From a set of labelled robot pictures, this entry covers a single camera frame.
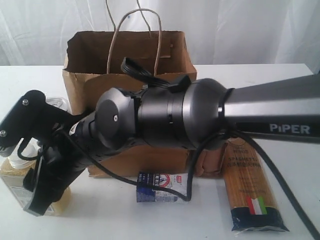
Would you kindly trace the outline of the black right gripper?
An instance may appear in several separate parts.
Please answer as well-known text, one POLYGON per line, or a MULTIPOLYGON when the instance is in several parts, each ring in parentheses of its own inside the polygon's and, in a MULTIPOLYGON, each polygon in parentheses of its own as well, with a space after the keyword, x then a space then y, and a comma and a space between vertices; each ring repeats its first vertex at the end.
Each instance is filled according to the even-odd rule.
POLYGON ((46 96, 39 90, 25 93, 0 123, 0 155, 10 156, 21 139, 40 141, 36 167, 23 187, 32 193, 24 211, 42 216, 62 198, 68 186, 90 165, 142 144, 143 128, 137 113, 92 112, 69 127, 59 127, 49 142, 41 122, 46 96))

